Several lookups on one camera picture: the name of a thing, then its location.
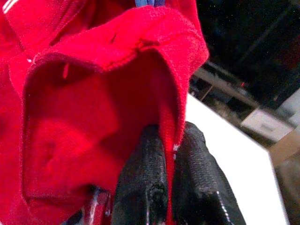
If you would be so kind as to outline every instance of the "black rubber pad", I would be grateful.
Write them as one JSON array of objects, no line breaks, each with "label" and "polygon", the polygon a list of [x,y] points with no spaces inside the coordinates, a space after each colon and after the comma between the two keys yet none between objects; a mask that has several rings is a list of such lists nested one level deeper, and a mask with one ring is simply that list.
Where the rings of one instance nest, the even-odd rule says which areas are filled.
[{"label": "black rubber pad", "polygon": [[120,173],[112,225],[159,225],[168,202],[165,154],[157,126],[146,127]]},{"label": "black rubber pad", "polygon": [[246,224],[203,133],[189,122],[175,161],[172,211],[178,225]]}]

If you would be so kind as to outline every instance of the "red fabric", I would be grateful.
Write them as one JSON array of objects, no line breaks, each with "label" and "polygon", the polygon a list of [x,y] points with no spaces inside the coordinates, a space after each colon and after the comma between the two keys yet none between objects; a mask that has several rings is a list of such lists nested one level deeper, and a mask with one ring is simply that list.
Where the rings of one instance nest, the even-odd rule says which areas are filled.
[{"label": "red fabric", "polygon": [[100,2],[19,0],[0,17],[4,225],[59,224],[90,203],[90,185],[113,194],[148,124],[171,196],[188,80],[208,57],[195,2]]}]

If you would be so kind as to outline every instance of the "blue strap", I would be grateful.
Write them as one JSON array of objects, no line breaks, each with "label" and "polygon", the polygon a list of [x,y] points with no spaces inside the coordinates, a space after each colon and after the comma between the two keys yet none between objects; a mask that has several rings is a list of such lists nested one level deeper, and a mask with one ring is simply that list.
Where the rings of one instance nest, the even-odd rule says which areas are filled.
[{"label": "blue strap", "polygon": [[142,6],[164,6],[165,0],[135,0],[136,7]]}]

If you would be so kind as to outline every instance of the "red cloth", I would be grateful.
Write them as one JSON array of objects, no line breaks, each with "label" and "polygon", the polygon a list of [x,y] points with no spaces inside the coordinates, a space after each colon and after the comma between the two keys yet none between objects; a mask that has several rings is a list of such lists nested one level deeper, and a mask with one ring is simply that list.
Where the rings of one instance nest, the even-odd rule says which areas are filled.
[{"label": "red cloth", "polygon": [[188,80],[208,50],[194,0],[132,7],[19,0],[0,16],[3,225],[59,224],[91,185],[113,195],[148,124],[160,125],[171,196]]}]

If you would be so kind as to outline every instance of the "white table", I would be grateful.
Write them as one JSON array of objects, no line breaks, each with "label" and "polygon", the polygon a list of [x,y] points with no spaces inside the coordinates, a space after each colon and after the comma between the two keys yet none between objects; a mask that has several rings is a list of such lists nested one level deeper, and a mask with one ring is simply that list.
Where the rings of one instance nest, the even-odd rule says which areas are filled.
[{"label": "white table", "polygon": [[247,225],[288,225],[268,151],[191,95],[186,121],[204,133]]}]

